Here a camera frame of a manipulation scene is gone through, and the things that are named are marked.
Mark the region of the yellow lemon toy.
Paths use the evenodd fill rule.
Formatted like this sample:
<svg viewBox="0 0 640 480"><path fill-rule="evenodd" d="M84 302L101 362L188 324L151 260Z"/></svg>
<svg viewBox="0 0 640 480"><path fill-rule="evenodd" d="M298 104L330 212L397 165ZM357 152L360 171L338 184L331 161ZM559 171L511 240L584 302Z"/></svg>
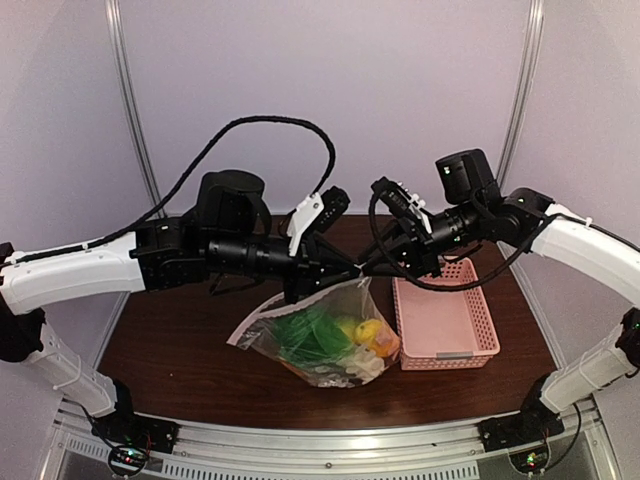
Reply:
<svg viewBox="0 0 640 480"><path fill-rule="evenodd" d="M351 341L355 338L355 330L358 326L358 320L350 316L340 316L335 320L336 325Z"/></svg>
<svg viewBox="0 0 640 480"><path fill-rule="evenodd" d="M353 330L353 341L356 344L370 345L376 341L378 332L383 327L383 322L379 319L368 319L355 326Z"/></svg>

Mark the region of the green bok choy toy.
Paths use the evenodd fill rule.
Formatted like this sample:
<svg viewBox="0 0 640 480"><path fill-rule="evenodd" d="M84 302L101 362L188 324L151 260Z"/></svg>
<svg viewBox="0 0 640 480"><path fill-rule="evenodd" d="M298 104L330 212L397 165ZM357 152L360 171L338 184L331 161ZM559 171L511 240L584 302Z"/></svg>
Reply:
<svg viewBox="0 0 640 480"><path fill-rule="evenodd" d="M380 358L370 348L371 344L351 341L335 323L340 316L353 317L358 324L379 319L383 322L381 329L393 330L382 318L334 315L311 307L274 321L271 335L277 348L276 358L318 388L353 388L375 380L395 362L397 355Z"/></svg>

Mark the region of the clear zip top bag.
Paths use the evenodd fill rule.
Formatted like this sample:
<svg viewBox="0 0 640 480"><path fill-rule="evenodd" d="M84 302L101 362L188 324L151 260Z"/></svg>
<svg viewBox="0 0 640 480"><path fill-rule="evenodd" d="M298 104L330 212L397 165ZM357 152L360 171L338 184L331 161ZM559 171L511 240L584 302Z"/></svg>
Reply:
<svg viewBox="0 0 640 480"><path fill-rule="evenodd" d="M399 360L401 340L378 309L371 279L334 285L295 304L278 294L236 327L227 343L272 359L318 388L354 388Z"/></svg>

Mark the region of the pink plastic basket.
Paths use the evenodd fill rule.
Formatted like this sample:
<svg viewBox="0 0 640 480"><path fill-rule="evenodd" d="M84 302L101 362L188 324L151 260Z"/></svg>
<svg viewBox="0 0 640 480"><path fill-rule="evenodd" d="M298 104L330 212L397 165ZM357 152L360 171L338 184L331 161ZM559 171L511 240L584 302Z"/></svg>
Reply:
<svg viewBox="0 0 640 480"><path fill-rule="evenodd" d="M401 278L392 288L402 370L477 369L500 352L481 288L433 292Z"/></svg>

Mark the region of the orange mango toy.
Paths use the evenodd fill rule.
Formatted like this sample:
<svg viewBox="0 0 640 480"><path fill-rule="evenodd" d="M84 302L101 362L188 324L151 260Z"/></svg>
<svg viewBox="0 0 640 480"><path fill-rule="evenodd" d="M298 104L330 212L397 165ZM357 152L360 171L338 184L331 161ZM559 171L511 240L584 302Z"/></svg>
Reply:
<svg viewBox="0 0 640 480"><path fill-rule="evenodd" d="M400 339L393 330L379 330L371 342L370 348L380 358L394 358L400 348Z"/></svg>

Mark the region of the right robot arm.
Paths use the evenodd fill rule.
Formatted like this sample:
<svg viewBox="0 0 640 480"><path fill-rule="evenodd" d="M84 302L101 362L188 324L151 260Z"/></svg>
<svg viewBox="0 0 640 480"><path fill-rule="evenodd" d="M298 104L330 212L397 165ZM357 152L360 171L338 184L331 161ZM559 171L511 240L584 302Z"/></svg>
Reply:
<svg viewBox="0 0 640 480"><path fill-rule="evenodd" d="M480 149L444 157L436 169L450 205L438 214L428 213L418 195L386 177L371 186L373 248L387 275L423 290L458 293L483 286L532 253L591 278L631 305L607 337L532 387L512 430L519 440L533 441L568 407L638 373L639 248L530 188L503 195ZM440 275L446 252L473 241L502 242L514 251L477 280L459 286L427 282Z"/></svg>

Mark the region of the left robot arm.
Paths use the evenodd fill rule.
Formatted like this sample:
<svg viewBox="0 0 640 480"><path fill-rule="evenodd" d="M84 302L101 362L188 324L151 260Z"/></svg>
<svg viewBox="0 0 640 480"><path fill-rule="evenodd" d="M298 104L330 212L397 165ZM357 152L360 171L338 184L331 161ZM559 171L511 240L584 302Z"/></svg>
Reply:
<svg viewBox="0 0 640 480"><path fill-rule="evenodd" d="M123 444L137 442L144 424L133 414L125 385L100 374L63 339L93 321L94 298L159 292L212 276L276 280L294 304L356 278L354 262L323 238L347 209L347 193L332 187L304 199L286 234L271 232L264 182L241 170L206 174L196 203L179 216L151 218L110 240L58 252L1 247L1 358L45 379L54 390L103 420Z"/></svg>

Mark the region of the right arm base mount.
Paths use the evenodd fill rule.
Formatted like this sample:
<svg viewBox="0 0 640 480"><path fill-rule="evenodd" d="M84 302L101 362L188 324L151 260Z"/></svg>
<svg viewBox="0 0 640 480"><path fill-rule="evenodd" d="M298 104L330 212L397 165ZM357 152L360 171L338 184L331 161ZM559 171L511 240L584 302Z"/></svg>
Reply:
<svg viewBox="0 0 640 480"><path fill-rule="evenodd" d="M479 422L477 427L485 452L542 442L565 431L559 416L543 417L531 412L491 417Z"/></svg>

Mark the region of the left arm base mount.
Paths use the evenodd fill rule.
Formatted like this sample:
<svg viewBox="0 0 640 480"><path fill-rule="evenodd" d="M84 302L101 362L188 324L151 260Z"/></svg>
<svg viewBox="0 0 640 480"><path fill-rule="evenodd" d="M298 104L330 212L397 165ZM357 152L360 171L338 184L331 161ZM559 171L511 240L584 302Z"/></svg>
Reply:
<svg viewBox="0 0 640 480"><path fill-rule="evenodd" d="M177 423L148 416L123 419L111 415L92 421L92 433L113 445L165 454L173 452L178 432Z"/></svg>

